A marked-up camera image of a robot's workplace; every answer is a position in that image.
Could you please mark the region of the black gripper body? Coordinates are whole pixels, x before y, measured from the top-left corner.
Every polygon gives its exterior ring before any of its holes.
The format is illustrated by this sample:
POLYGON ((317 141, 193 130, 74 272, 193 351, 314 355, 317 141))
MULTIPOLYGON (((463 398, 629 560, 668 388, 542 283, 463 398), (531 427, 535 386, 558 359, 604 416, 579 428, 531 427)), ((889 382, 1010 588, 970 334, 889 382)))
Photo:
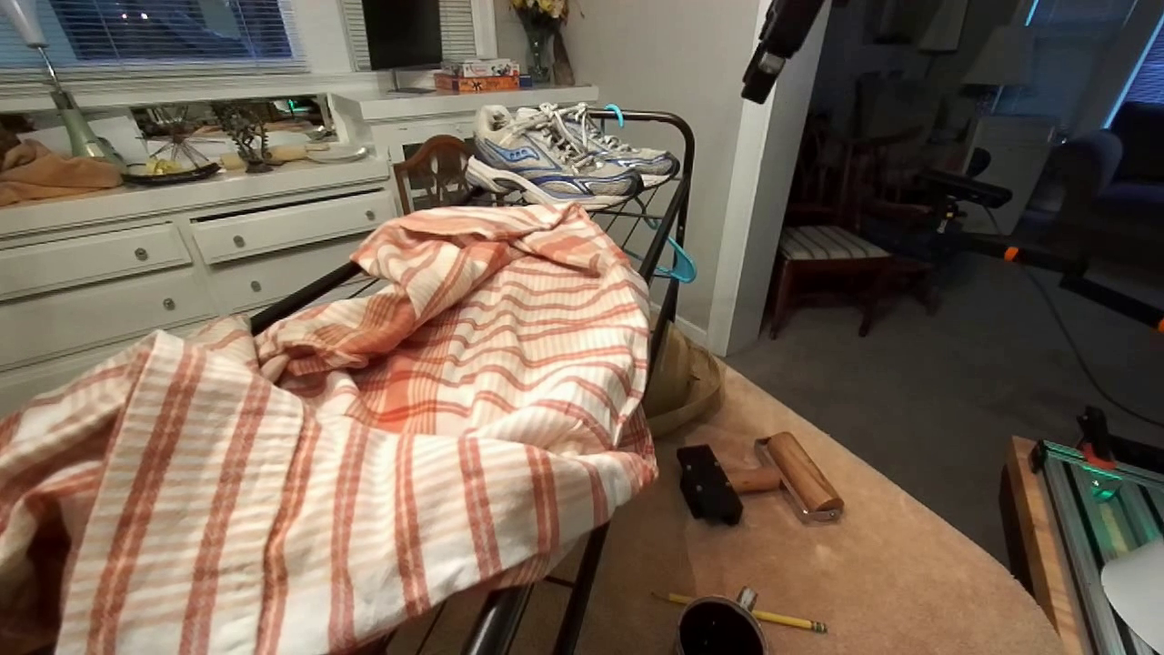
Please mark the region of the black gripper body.
POLYGON ((783 66, 805 49, 827 0, 770 0, 758 50, 742 72, 742 100, 764 104, 783 66))

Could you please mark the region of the green lit robot base rail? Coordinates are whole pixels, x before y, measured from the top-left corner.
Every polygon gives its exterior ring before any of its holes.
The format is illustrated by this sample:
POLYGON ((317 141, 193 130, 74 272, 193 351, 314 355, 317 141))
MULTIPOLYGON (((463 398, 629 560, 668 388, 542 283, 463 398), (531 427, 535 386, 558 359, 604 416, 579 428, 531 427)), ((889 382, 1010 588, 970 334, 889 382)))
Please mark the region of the green lit robot base rail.
POLYGON ((1065 573, 1095 655, 1161 655, 1107 588, 1108 564, 1145 564, 1145 608, 1161 611, 1164 450, 1118 438, 1099 409, 1076 416, 1074 444, 1038 439, 1030 473, 1043 483, 1065 545, 1065 573))

